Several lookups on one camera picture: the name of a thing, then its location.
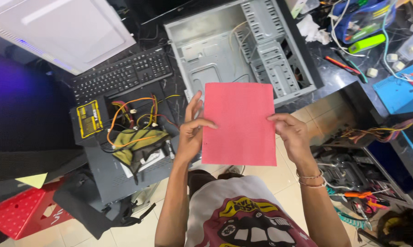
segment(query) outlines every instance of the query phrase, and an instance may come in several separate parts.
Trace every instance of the person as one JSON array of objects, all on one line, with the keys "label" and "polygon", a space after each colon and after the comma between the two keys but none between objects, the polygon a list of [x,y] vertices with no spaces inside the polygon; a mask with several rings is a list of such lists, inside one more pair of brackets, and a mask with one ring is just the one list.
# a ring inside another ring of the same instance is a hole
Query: person
[{"label": "person", "polygon": [[290,114],[274,114],[267,120],[275,122],[289,159],[297,165],[310,237],[284,212],[260,178],[228,174],[215,179],[206,171],[188,172],[189,162],[202,146],[203,128],[218,128],[212,121],[195,118],[203,104],[201,95],[196,93],[188,104],[180,127],[155,246],[350,247],[310,152],[307,126]]}]

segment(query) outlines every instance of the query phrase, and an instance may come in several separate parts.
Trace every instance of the tile floor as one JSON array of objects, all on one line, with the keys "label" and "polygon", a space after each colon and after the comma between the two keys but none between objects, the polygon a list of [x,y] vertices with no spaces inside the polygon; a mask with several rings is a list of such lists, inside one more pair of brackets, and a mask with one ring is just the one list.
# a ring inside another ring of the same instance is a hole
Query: tile floor
[{"label": "tile floor", "polygon": [[[354,124],[353,115],[339,93],[320,99],[292,115],[307,123],[312,145],[323,143],[344,124]],[[287,213],[307,232],[301,192],[297,182],[298,178],[295,175],[296,167],[288,159],[284,143],[278,137],[276,139],[277,167],[247,166],[244,174],[257,175],[262,178]],[[221,165],[202,165],[200,162],[195,166],[209,171],[215,177],[227,168]],[[96,240],[80,222],[69,220],[18,241],[8,239],[0,244],[0,247],[152,247],[167,183],[168,178],[160,183],[151,198],[151,203],[156,203],[156,207],[139,225],[112,228],[106,231],[99,240]],[[357,242],[354,227],[347,224],[345,227],[354,247],[365,244]]]}]

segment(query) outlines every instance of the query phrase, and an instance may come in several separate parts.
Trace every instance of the pink sheet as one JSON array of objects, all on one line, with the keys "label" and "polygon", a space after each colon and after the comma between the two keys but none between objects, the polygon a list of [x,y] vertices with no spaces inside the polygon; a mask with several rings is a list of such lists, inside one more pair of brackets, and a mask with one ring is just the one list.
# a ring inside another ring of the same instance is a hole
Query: pink sheet
[{"label": "pink sheet", "polygon": [[276,166],[273,88],[262,83],[205,84],[202,163]]}]

